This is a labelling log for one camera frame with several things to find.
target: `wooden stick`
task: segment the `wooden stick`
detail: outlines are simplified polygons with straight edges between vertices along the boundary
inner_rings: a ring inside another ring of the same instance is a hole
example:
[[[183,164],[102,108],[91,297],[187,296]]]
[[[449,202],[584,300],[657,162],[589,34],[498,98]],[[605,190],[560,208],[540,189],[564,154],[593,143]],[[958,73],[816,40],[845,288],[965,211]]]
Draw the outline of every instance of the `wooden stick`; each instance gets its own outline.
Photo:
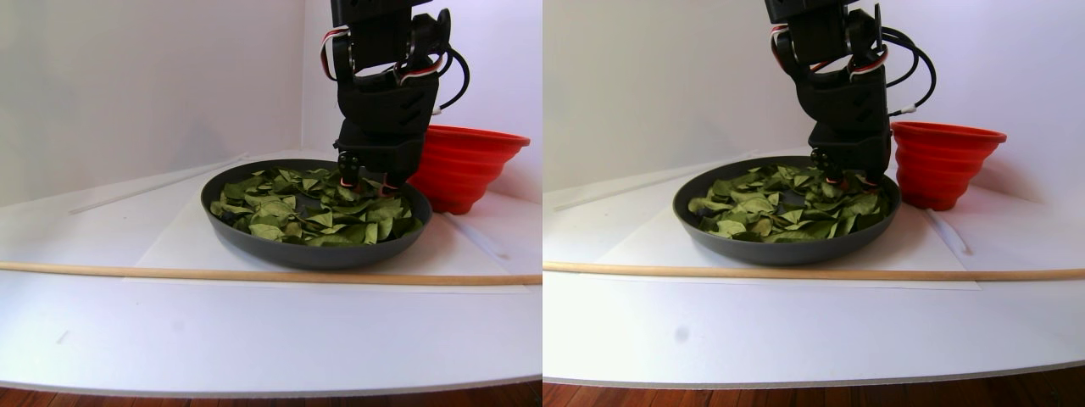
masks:
[[[1085,268],[1017,271],[817,270],[803,268],[625,266],[544,262],[542,269],[596,275],[801,280],[1039,281],[1085,279]]]
[[[43,263],[0,262],[0,270],[44,272],[52,275],[139,277],[186,280],[312,282],[336,284],[382,285],[538,285],[542,275],[513,276],[403,276],[358,275],[335,272],[232,271],[180,268],[141,268],[113,266],[76,266]]]

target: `white table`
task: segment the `white table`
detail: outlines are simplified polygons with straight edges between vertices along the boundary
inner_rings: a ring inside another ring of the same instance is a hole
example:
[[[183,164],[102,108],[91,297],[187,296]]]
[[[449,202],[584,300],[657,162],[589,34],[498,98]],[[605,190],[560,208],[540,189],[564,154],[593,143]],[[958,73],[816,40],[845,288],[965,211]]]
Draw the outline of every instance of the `white table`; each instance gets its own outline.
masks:
[[[275,157],[322,157],[285,152]],[[0,208],[5,260],[136,265],[216,174],[68,216],[177,174]],[[538,272],[538,205],[461,217]],[[110,395],[395,394],[538,380],[541,288],[410,293],[336,284],[150,283],[0,270],[0,386]]]
[[[669,206],[677,188],[695,175],[690,170],[546,194],[544,257],[592,263],[613,255]],[[553,211],[681,174],[687,175]],[[957,208],[942,213],[972,251],[957,253],[952,268],[1085,265],[1085,239],[1074,236],[1082,225],[1041,209],[973,187]],[[921,231],[930,225],[907,227]],[[558,383],[852,385],[1026,372],[1085,360],[1085,281],[984,282],[963,290],[544,276],[544,377]]]

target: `white wall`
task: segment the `white wall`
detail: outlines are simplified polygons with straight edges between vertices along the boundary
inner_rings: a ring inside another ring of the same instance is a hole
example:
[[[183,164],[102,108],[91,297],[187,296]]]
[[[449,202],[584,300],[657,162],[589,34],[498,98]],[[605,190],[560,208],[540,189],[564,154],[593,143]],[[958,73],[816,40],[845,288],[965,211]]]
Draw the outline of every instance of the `white wall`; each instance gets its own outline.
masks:
[[[1073,0],[883,1],[884,24],[912,37],[939,73],[931,101],[901,119],[1007,133],[973,183],[1076,214],[1085,200],[1083,15],[1085,3]],[[910,59],[893,51],[903,71]],[[926,72],[917,76],[891,89],[891,107],[922,96]]]
[[[1006,132],[974,183],[1072,209],[1085,200],[1082,15],[1071,0],[883,1],[883,23],[939,72],[934,97],[898,119]],[[544,18],[546,190],[805,144],[813,123],[769,54],[761,1],[560,0]],[[892,52],[895,77],[911,59]],[[890,107],[927,80],[920,68],[890,89]]]
[[[414,12],[452,14],[452,46],[471,67],[471,87],[433,124],[505,131],[532,139],[506,165],[490,190],[538,202],[542,179],[541,0],[436,0]],[[332,150],[343,116],[335,86],[321,72],[320,39],[332,27],[328,1],[305,7],[305,104],[303,143]],[[438,103],[456,94],[460,73],[452,67],[441,82]]]
[[[292,0],[0,0],[0,205],[298,144]]]
[[[544,8],[545,190],[804,145],[813,127],[750,0]]]

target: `black robotic arm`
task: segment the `black robotic arm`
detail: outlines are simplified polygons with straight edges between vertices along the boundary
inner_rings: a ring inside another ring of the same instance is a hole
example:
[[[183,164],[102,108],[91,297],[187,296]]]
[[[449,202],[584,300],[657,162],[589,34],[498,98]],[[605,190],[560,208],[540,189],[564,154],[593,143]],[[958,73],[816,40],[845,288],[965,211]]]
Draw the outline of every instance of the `black robotic arm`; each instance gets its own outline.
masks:
[[[889,166],[889,118],[910,113],[934,90],[930,59],[903,33],[882,27],[880,8],[871,16],[847,11],[857,0],[765,0],[773,28],[771,49],[780,67],[795,82],[799,103],[817,124],[809,135],[814,163],[839,180],[845,169],[880,179]],[[886,85],[884,62],[889,41],[912,51],[911,69]],[[848,58],[844,68],[821,73],[830,63]],[[931,88],[915,105],[890,113],[885,89],[915,72],[922,59],[931,73]]]
[[[340,151],[344,187],[359,186],[361,168],[385,175],[382,193],[403,186],[418,170],[430,117],[439,112],[434,109],[438,78],[454,60],[463,69],[463,87],[441,109],[467,89],[467,62],[449,44],[448,10],[442,10],[436,20],[429,14],[412,16],[411,8],[429,1],[331,1],[337,28],[324,36],[321,62],[328,77],[336,81],[344,116],[333,144]],[[329,40],[331,68],[326,55]],[[384,72],[357,76],[365,68],[385,64],[391,66]]]

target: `red collapsible bowl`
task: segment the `red collapsible bowl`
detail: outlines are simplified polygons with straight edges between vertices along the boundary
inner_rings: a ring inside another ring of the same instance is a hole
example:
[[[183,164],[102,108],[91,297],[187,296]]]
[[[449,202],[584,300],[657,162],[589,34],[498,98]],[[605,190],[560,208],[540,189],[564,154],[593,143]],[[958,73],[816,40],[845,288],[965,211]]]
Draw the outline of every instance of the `red collapsible bowl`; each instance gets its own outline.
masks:
[[[505,163],[528,144],[526,137],[433,125],[409,182],[430,200],[434,212],[465,214],[501,175]]]
[[[968,190],[983,161],[1006,142],[1006,135],[974,127],[894,122],[896,181],[904,202],[946,211]]]

